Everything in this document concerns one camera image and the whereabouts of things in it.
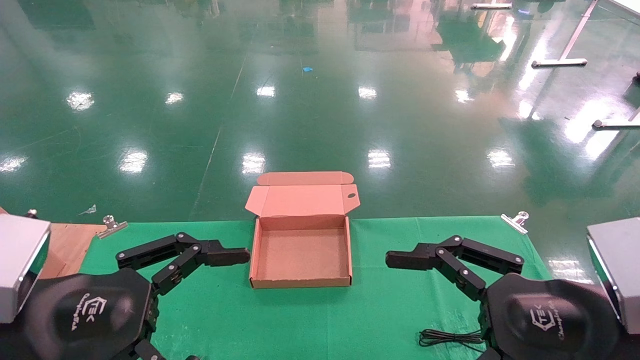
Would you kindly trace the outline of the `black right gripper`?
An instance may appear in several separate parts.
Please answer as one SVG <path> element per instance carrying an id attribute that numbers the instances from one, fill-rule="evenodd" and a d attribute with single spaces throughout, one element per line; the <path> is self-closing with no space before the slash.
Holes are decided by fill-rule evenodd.
<path id="1" fill-rule="evenodd" d="M 477 360 L 608 360 L 623 337 L 601 287 L 514 273 L 486 289 L 480 327 Z"/>

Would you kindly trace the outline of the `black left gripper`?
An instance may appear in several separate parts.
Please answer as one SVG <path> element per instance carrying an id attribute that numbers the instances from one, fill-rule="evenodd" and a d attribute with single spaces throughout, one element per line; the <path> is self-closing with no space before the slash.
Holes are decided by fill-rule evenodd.
<path id="1" fill-rule="evenodd" d="M 153 288 L 133 269 L 41 279 L 11 323 L 3 360 L 166 360 L 151 344 Z"/>

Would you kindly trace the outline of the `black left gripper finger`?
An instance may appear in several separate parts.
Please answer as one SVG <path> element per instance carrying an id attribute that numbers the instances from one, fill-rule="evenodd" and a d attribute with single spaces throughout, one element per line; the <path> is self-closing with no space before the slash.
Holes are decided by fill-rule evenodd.
<path id="1" fill-rule="evenodd" d="M 148 243 L 120 251 L 116 255 L 119 269 L 134 271 L 170 260 L 151 277 L 155 296 L 165 296 L 200 266 L 228 267 L 247 264 L 250 252 L 244 248 L 225 248 L 217 239 L 198 240 L 185 232 L 167 235 Z"/>

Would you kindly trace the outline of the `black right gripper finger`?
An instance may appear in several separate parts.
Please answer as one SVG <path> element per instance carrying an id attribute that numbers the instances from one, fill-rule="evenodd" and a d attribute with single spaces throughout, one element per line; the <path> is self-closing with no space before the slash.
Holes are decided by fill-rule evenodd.
<path id="1" fill-rule="evenodd" d="M 525 264 L 520 255 L 461 235 L 453 235 L 441 243 L 418 243 L 412 251 L 390 250 L 386 253 L 388 268 L 436 270 L 470 300 L 479 301 L 486 293 L 486 282 L 464 262 L 501 275 L 521 274 Z"/>

